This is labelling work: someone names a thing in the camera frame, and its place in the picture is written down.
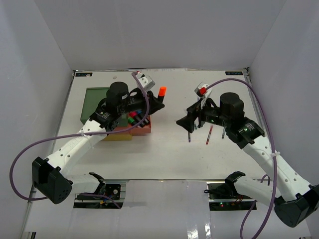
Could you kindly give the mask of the pink cap black highlighter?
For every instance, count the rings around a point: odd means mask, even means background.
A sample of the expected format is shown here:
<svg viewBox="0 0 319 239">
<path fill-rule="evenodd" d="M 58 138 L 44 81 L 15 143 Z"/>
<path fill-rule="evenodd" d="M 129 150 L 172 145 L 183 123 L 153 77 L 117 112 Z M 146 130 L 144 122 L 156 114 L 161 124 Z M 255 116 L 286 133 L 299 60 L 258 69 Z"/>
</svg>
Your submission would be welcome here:
<svg viewBox="0 0 319 239">
<path fill-rule="evenodd" d="M 143 118 L 143 116 L 141 115 L 141 114 L 138 114 L 137 112 L 131 112 L 131 113 L 129 113 L 129 115 L 130 115 L 130 117 L 132 117 L 132 118 L 140 118 L 140 119 L 142 119 Z"/>
</svg>

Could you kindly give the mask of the green cap black highlighter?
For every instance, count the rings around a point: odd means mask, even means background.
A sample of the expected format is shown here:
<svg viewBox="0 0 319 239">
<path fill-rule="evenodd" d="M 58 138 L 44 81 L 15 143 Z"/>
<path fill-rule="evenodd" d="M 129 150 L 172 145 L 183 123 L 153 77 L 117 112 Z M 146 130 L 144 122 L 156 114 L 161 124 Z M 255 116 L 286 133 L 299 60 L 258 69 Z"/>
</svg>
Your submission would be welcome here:
<svg viewBox="0 0 319 239">
<path fill-rule="evenodd" d="M 139 124 L 139 121 L 136 121 L 135 119 L 133 119 L 132 117 L 129 117 L 128 118 L 128 123 L 131 125 L 131 126 L 135 126 L 135 125 L 141 125 Z"/>
</svg>

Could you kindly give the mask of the red drawer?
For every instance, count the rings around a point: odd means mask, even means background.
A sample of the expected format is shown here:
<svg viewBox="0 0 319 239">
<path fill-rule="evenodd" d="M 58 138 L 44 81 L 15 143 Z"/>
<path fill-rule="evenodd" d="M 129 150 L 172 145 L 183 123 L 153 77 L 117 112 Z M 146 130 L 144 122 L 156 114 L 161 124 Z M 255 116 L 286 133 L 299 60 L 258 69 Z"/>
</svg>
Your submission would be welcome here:
<svg viewBox="0 0 319 239">
<path fill-rule="evenodd" d="M 144 118 L 145 114 L 142 111 L 136 111 L 136 112 L 138 114 L 141 114 L 143 116 L 143 118 Z M 147 117 L 146 119 L 148 119 L 150 121 L 150 124 L 145 126 L 145 127 L 140 127 L 140 125 L 139 125 L 139 126 L 133 128 L 133 129 L 131 129 L 131 135 L 132 136 L 141 136 L 141 135 L 145 135 L 145 134 L 151 133 L 151 127 L 152 127 L 151 126 L 151 119 L 150 119 L 150 117 Z"/>
</svg>

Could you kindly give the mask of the orange highlighter black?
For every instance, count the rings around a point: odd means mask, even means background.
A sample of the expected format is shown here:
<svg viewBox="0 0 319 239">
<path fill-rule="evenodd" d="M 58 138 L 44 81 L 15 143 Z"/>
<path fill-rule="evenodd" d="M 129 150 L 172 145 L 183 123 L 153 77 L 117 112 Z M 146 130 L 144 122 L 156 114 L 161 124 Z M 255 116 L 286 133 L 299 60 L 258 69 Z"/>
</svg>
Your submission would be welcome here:
<svg viewBox="0 0 319 239">
<path fill-rule="evenodd" d="M 159 102 L 161 103 L 163 102 L 165 94 L 166 94 L 166 86 L 161 86 L 159 89 L 158 97 L 157 97 Z"/>
</svg>

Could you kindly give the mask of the blue cap black highlighter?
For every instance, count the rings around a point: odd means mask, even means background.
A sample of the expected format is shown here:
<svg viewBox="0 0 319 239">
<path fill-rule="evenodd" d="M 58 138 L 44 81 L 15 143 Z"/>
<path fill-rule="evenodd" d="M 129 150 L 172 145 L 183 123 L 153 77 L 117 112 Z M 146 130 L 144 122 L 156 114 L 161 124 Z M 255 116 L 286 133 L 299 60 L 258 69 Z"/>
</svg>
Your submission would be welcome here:
<svg viewBox="0 0 319 239">
<path fill-rule="evenodd" d="M 140 127 L 145 127 L 147 125 L 150 124 L 150 121 L 148 119 L 145 119 L 141 124 L 140 124 Z"/>
</svg>

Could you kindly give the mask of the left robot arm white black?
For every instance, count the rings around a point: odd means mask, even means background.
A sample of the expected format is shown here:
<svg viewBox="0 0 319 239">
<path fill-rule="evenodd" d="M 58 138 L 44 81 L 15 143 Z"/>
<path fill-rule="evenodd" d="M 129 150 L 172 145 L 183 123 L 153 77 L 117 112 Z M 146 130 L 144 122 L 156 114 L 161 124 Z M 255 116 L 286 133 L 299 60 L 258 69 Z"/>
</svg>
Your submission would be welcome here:
<svg viewBox="0 0 319 239">
<path fill-rule="evenodd" d="M 124 82 L 112 83 L 105 98 L 99 101 L 95 111 L 79 130 L 79 136 L 45 159 L 38 157 L 32 162 L 34 187 L 54 204 L 63 202 L 71 193 L 89 193 L 95 199 L 103 197 L 105 186 L 101 176 L 95 173 L 71 176 L 72 168 L 86 152 L 118 126 L 123 115 L 139 110 L 145 115 L 152 115 L 164 108 L 165 92 L 166 88 L 161 87 L 155 97 L 152 91 L 143 94 L 139 88 L 129 91 Z"/>
</svg>

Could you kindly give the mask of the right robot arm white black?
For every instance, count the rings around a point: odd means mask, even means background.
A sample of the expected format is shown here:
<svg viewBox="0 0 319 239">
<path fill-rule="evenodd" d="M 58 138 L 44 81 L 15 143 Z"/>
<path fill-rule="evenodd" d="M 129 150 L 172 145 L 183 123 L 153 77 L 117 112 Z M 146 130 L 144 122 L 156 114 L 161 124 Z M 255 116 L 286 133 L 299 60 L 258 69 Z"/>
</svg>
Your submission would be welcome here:
<svg viewBox="0 0 319 239">
<path fill-rule="evenodd" d="M 187 115 L 177 120 L 177 125 L 194 132 L 194 122 L 211 123 L 225 128 L 228 138 L 241 150 L 252 157 L 276 184 L 276 193 L 270 186 L 262 185 L 240 171 L 235 171 L 224 185 L 214 193 L 232 199 L 239 195 L 248 196 L 264 205 L 274 201 L 278 218 L 294 228 L 319 207 L 319 187 L 301 177 L 280 155 L 272 152 L 270 140 L 265 132 L 244 113 L 244 103 L 236 93 L 228 92 L 220 96 L 220 104 L 208 98 L 187 108 Z"/>
</svg>

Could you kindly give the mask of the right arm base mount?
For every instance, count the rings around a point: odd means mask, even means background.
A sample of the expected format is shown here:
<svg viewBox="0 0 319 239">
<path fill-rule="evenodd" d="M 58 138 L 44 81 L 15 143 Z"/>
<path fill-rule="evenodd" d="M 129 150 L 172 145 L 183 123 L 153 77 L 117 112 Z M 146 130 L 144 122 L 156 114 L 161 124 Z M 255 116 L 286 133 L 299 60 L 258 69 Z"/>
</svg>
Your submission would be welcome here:
<svg viewBox="0 0 319 239">
<path fill-rule="evenodd" d="M 204 193 L 208 196 L 211 212 L 222 211 L 247 211 L 253 205 L 254 200 L 248 196 L 231 195 L 224 182 L 207 182 Z"/>
</svg>

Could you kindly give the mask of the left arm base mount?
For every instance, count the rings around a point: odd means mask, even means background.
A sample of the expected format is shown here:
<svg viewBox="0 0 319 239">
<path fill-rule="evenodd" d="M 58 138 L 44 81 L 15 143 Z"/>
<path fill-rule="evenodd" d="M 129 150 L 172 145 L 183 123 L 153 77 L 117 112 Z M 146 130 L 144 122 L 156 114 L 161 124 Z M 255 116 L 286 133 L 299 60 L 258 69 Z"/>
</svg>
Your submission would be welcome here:
<svg viewBox="0 0 319 239">
<path fill-rule="evenodd" d="M 126 184 L 106 183 L 98 196 L 76 195 L 73 208 L 75 209 L 121 209 L 126 194 Z"/>
</svg>

